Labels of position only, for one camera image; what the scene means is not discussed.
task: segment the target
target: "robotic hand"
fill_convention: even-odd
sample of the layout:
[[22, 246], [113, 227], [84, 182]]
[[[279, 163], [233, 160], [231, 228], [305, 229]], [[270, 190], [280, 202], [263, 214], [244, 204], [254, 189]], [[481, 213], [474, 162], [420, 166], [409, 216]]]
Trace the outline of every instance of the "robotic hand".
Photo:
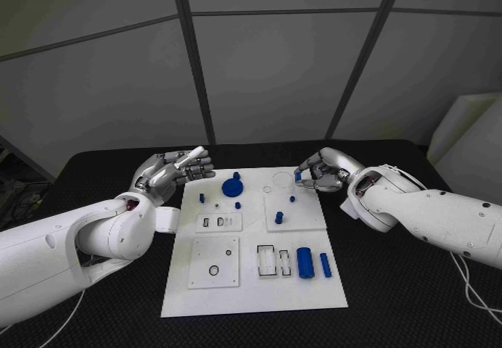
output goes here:
[[[311, 168], [314, 180], [303, 180], [302, 171]], [[347, 183], [341, 208], [377, 231], [387, 232], [400, 222], [423, 241], [502, 269], [502, 206], [428, 190], [397, 167], [365, 168], [328, 147], [301, 164], [295, 175], [298, 186], [325, 192], [338, 191]]]
[[[178, 226], [179, 210], [159, 206], [178, 185], [215, 177], [213, 169], [202, 146], [156, 154], [138, 169], [129, 192], [0, 233], [0, 328], [54, 307], [142, 257], [156, 228]], [[109, 260], [83, 266], [77, 247]]]

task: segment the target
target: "wall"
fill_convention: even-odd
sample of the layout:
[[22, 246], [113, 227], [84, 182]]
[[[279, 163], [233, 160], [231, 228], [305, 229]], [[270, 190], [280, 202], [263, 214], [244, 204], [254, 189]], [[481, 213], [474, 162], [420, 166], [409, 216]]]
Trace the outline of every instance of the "wall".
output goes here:
[[9, 0], [0, 142], [48, 175], [94, 149], [322, 138], [428, 144], [501, 90], [495, 0]]

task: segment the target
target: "blue object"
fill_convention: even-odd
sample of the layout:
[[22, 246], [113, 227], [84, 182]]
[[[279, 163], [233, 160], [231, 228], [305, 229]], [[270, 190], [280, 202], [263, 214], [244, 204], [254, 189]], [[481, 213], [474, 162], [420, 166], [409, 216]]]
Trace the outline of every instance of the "blue object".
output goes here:
[[276, 214], [276, 223], [277, 224], [283, 223], [283, 216], [285, 216], [283, 212], [277, 212], [277, 214]]
[[322, 253], [322, 269], [325, 271], [325, 277], [329, 278], [332, 276], [332, 269], [329, 268], [328, 255]]
[[296, 259], [299, 261], [301, 278], [311, 279], [315, 277], [315, 265], [312, 264], [311, 248], [296, 249]]
[[234, 173], [234, 177], [223, 183], [223, 193], [228, 197], [237, 197], [244, 190], [244, 185], [240, 180], [241, 176], [239, 172]]

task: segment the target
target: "black tablecloth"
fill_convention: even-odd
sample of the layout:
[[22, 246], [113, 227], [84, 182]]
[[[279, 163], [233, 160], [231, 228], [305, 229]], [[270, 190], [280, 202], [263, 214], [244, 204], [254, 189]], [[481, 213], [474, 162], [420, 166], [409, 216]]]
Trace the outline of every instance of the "black tablecloth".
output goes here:
[[[306, 141], [207, 146], [217, 169], [298, 166], [325, 146], [367, 166], [391, 164], [448, 191], [407, 141]], [[123, 193], [136, 168], [158, 152], [122, 149], [74, 156], [51, 189], [41, 218]], [[184, 188], [169, 205], [181, 207]], [[50, 347], [502, 347], [502, 327], [471, 306], [448, 252], [399, 225], [371, 230], [340, 206], [345, 192], [319, 194], [348, 308], [161, 318], [175, 236], [156, 233], [145, 256], [87, 290], [76, 316]], [[502, 307], [502, 272], [468, 261], [474, 286]], [[38, 347], [58, 330], [78, 296], [0, 336], [0, 347]]]

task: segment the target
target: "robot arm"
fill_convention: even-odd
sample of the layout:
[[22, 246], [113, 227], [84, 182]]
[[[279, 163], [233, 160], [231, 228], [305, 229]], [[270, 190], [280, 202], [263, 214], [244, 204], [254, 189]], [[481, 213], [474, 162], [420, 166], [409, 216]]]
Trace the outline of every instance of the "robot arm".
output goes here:
[[381, 232], [400, 222], [420, 240], [502, 269], [502, 206], [451, 192], [420, 190], [417, 179], [412, 175], [407, 179], [396, 167], [364, 168], [329, 148], [296, 172], [311, 167], [314, 180], [298, 180], [296, 185], [337, 191], [347, 183], [348, 198], [341, 208], [354, 219]]
[[[125, 268], [148, 251], [177, 186], [213, 178], [208, 151], [156, 154], [129, 192], [0, 233], [0, 328], [31, 318]], [[110, 260], [83, 267], [77, 247]]]

